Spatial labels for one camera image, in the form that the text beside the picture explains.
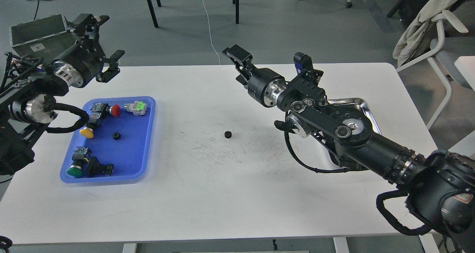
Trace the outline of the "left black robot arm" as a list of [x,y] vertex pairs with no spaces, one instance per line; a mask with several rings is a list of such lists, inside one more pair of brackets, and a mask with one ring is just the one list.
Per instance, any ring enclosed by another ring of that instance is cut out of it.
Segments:
[[14,52],[1,80],[1,175],[14,175],[34,161],[33,146],[44,132],[70,133],[85,126],[88,114],[58,103],[70,87],[92,79],[107,83],[119,72],[123,50],[106,57],[99,30],[108,15],[80,14],[36,19],[10,28]]

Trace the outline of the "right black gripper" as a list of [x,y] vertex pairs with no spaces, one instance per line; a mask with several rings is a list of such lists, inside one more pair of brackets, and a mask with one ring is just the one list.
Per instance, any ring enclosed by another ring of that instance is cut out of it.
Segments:
[[222,54],[234,63],[240,73],[236,80],[253,99],[266,108],[277,105],[278,95],[286,87],[283,76],[269,68],[254,68],[253,56],[239,45],[224,48]]

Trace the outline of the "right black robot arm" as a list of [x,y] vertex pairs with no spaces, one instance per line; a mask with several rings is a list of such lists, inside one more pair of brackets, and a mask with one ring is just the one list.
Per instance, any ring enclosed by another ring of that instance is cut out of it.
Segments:
[[406,236],[434,230],[451,238],[457,250],[474,252],[473,159],[446,150],[424,157],[374,132],[360,110],[328,101],[318,86],[323,72],[306,54],[294,55],[297,76],[287,82],[271,69],[255,67],[252,55],[238,45],[222,53],[253,99],[286,113],[285,121],[275,121],[285,136],[312,135],[341,166],[336,173],[350,171],[343,163],[349,160],[396,185],[376,198],[378,211],[395,230]]

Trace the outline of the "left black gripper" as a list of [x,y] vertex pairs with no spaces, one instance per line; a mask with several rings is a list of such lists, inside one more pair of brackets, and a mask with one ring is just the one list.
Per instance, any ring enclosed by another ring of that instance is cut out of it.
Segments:
[[[120,72],[119,59],[124,50],[116,50],[111,57],[105,53],[99,43],[100,26],[109,20],[108,15],[98,18],[92,14],[80,14],[73,21],[67,21],[67,30],[73,33],[76,43],[58,55],[53,62],[53,74],[68,87],[84,88],[93,78],[97,82],[110,82]],[[108,64],[105,72],[102,69]]]

